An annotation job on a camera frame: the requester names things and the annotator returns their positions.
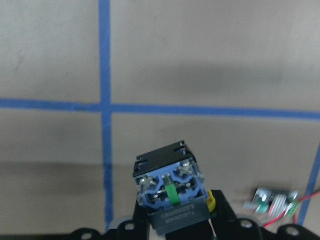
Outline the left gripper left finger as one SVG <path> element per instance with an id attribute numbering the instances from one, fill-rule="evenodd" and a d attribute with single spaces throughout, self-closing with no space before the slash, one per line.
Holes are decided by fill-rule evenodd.
<path id="1" fill-rule="evenodd" d="M 146 210 L 135 202 L 132 216 L 112 220 L 101 240 L 149 240 L 150 223 Z"/>

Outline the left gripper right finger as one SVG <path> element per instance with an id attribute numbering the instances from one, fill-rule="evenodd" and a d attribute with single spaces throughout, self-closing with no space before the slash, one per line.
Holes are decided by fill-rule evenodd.
<path id="1" fill-rule="evenodd" d="M 247 218 L 239 218 L 221 190 L 209 190 L 215 207 L 208 220 L 165 235 L 166 240 L 261 240 L 260 227 Z"/>

